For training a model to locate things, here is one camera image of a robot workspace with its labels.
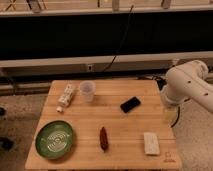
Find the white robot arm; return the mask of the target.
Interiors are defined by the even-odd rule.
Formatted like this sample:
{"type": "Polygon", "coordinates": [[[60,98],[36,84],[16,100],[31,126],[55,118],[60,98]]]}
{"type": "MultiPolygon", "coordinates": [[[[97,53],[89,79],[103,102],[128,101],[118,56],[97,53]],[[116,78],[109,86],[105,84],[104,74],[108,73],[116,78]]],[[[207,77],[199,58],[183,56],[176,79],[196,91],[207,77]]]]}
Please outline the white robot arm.
{"type": "Polygon", "coordinates": [[[166,85],[160,95],[167,108],[179,106],[186,97],[193,99],[213,114],[213,86],[205,81],[208,67],[201,60],[193,60],[170,68],[166,85]]]}

